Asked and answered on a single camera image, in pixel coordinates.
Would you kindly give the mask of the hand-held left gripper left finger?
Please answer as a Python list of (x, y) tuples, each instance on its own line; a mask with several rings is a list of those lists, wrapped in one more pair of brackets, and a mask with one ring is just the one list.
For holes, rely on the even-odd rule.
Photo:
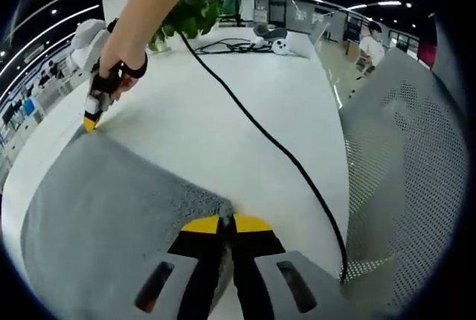
[(112, 319), (206, 319), (219, 284), (225, 251), (220, 216), (184, 225), (166, 252), (121, 275)]

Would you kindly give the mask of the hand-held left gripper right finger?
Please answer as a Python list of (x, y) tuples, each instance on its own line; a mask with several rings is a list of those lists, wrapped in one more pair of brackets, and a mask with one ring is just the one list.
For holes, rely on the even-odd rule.
[(338, 282), (298, 251), (283, 248), (259, 217), (231, 220), (234, 284), (245, 319), (352, 319)]

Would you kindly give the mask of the person's right hand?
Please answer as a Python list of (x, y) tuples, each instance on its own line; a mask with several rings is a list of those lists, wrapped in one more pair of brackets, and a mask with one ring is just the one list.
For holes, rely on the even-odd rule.
[[(99, 75), (108, 78), (112, 68), (119, 62), (125, 63), (132, 70), (140, 69), (145, 63), (145, 43), (116, 39), (110, 36), (100, 55)], [(118, 87), (112, 92), (111, 99), (119, 100), (120, 96), (136, 85), (138, 78), (123, 73)]]

